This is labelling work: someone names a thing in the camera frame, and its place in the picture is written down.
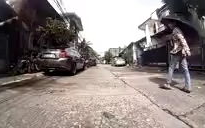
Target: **sky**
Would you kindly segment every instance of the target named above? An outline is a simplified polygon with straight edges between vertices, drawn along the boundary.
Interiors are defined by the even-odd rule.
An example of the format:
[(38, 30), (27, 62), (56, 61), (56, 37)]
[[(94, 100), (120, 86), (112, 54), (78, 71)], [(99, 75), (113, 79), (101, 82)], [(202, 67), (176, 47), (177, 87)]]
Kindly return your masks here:
[(68, 12), (82, 19), (81, 35), (102, 54), (109, 48), (128, 46), (144, 37), (138, 26), (148, 19), (161, 0), (63, 0)]

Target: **white car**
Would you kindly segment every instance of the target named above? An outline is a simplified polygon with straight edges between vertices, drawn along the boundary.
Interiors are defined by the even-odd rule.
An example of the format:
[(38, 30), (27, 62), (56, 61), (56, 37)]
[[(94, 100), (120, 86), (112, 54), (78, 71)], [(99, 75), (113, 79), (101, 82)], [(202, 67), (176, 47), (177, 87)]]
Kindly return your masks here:
[(124, 59), (118, 57), (118, 58), (115, 58), (114, 59), (114, 63), (113, 63), (114, 66), (125, 66), (126, 65), (126, 62)]

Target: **sidewalk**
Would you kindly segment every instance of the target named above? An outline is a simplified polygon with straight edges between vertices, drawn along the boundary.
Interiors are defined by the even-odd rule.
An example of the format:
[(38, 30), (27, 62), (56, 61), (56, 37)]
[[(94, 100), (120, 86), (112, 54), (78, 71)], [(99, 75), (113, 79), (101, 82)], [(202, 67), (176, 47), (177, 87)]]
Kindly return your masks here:
[(166, 82), (163, 68), (111, 68), (126, 84), (138, 90), (156, 106), (194, 128), (205, 128), (205, 74), (191, 71), (193, 92), (179, 89), (184, 86), (183, 75), (176, 73), (172, 90), (159, 88)]
[(3, 77), (0, 78), (0, 86), (13, 84), (13, 83), (19, 83), (26, 80), (31, 80), (33, 78), (41, 77), (43, 76), (42, 73), (32, 73), (32, 74), (22, 74), (17, 76), (9, 76), (9, 77)]

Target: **tree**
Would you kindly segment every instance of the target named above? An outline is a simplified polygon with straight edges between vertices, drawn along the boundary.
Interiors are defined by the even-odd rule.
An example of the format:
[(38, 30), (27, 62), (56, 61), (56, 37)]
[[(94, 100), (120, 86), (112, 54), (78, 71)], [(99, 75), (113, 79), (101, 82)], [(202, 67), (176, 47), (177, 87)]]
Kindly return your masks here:
[(74, 39), (74, 33), (69, 30), (68, 24), (57, 19), (47, 18), (44, 27), (37, 28), (38, 42), (43, 47), (67, 47)]
[(83, 56), (84, 59), (89, 58), (98, 58), (96, 51), (93, 50), (92, 47), (90, 47), (90, 42), (86, 42), (86, 39), (84, 38), (82, 42), (80, 42), (77, 45), (79, 53)]
[(112, 54), (109, 51), (105, 52), (104, 59), (105, 59), (106, 63), (110, 63), (111, 59), (112, 59)]
[(205, 0), (163, 0), (172, 13), (182, 13), (185, 18), (190, 16), (190, 10), (196, 10), (199, 17), (205, 16)]

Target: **curb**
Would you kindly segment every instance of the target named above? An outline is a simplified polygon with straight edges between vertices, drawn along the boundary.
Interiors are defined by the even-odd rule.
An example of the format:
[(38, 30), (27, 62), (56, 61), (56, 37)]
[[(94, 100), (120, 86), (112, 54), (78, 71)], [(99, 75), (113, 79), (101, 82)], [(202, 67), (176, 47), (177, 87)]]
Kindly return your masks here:
[(36, 73), (35, 75), (29, 77), (29, 78), (21, 78), (21, 79), (17, 79), (17, 80), (12, 80), (12, 81), (8, 81), (8, 82), (4, 82), (4, 83), (1, 83), (0, 84), (0, 88), (2, 87), (7, 87), (9, 85), (17, 85), (17, 84), (20, 84), (20, 83), (27, 83), (27, 82), (30, 82), (32, 80), (37, 80), (38, 78), (41, 78), (43, 77), (44, 75), (42, 73)]

